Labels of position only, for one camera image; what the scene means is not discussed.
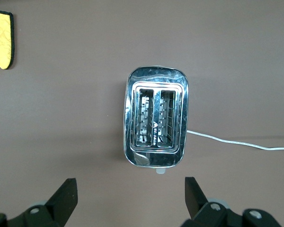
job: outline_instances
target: screw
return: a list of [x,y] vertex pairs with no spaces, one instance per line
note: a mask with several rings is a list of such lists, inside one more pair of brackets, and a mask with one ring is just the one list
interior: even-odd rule
[[212,203],[210,204],[210,207],[213,209],[213,210],[221,210],[221,207],[217,204],[217,203]]
[[33,208],[33,209],[30,210],[31,214],[36,214],[38,212],[39,212],[39,208]]
[[249,213],[250,213],[251,216],[253,216],[256,219],[261,219],[262,218],[262,215],[258,211],[256,211],[256,210],[251,210]]

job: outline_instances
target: yellow oven mitt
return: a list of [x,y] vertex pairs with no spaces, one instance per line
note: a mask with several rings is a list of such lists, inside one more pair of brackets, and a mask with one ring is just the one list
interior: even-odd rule
[[0,68],[7,69],[14,58],[14,18],[11,13],[0,11]]

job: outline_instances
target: yellow glove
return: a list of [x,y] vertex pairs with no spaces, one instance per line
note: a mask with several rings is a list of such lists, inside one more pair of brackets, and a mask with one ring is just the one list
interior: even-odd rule
[[14,18],[11,13],[0,11],[0,68],[7,69],[14,58]]

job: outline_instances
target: power cord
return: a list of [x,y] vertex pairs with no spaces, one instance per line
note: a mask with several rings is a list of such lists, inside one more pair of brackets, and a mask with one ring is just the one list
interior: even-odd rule
[[262,146],[251,144],[251,143],[231,141],[231,140],[222,140],[222,139],[219,139],[219,138],[214,137],[214,136],[210,136],[210,135],[206,135],[206,134],[203,134],[203,133],[190,131],[190,130],[187,130],[187,132],[190,133],[190,134],[197,135],[197,136],[203,136],[203,137],[211,138],[213,140],[217,140],[217,141],[220,141],[220,142],[223,142],[223,143],[239,144],[239,145],[254,147],[254,148],[258,148],[258,149],[262,149],[262,150],[284,150],[284,148],[266,148],[266,147],[262,147]]

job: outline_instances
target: silver toaster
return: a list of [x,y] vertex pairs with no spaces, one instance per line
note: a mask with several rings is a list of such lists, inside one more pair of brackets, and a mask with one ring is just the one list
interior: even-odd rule
[[135,166],[164,173],[183,158],[188,82],[183,72],[162,66],[141,67],[127,80],[124,104],[124,153]]

